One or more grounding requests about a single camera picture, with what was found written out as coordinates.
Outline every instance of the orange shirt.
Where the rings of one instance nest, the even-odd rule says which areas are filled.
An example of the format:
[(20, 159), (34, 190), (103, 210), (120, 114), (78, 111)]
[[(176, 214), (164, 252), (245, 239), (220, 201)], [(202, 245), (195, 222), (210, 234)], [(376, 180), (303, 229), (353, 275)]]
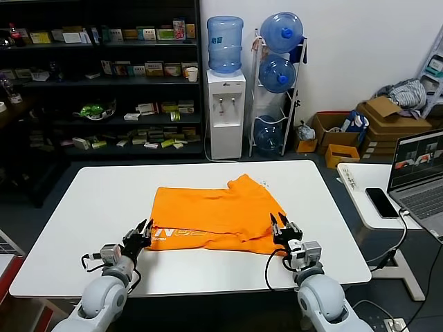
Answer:
[(228, 189), (157, 190), (150, 250), (207, 248), (271, 254), (271, 218), (286, 215), (269, 192), (246, 174)]

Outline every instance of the step ladder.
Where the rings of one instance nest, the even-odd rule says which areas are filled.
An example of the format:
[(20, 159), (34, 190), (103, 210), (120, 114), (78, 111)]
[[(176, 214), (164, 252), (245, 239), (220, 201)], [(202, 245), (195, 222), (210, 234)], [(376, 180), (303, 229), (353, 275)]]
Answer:
[(426, 90), (427, 103), (422, 111), (422, 118), (426, 118), (434, 106), (443, 105), (443, 68), (434, 69), (439, 62), (443, 64), (443, 26), (418, 75)]

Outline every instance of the water cooler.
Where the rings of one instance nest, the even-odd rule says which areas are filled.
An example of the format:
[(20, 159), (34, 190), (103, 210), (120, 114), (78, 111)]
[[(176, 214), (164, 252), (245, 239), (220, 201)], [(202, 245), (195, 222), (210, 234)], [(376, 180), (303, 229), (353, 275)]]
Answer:
[(208, 70), (207, 76), (212, 159), (240, 158), (246, 80), (241, 71), (220, 77)]

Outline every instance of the white wall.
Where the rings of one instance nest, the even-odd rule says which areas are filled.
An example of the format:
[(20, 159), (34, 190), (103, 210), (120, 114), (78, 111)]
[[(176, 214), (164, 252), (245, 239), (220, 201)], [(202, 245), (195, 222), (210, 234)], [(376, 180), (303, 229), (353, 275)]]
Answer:
[[(414, 77), (443, 23), (439, 0), (201, 0), (206, 67), (208, 18), (244, 20), (242, 70), (248, 80), (254, 28), (282, 11), (296, 13), (308, 37), (297, 120), (352, 109), (383, 85)], [(274, 97), (265, 96), (265, 102)]]

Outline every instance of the blue water bottle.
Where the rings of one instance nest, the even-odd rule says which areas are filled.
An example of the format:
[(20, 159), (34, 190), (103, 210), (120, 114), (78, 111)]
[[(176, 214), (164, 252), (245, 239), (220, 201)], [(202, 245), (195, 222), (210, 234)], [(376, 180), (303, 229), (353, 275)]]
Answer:
[(292, 12), (279, 12), (264, 20), (260, 35), (275, 53), (293, 50), (303, 38), (303, 25)]
[(296, 81), (296, 69), (288, 60), (271, 54), (260, 64), (258, 78), (267, 91), (282, 93)]
[(229, 74), (242, 67), (243, 20), (235, 16), (215, 16), (208, 20), (209, 68)]
[(257, 148), (263, 152), (279, 153), (282, 146), (282, 131), (271, 116), (260, 116), (254, 122), (254, 141)]

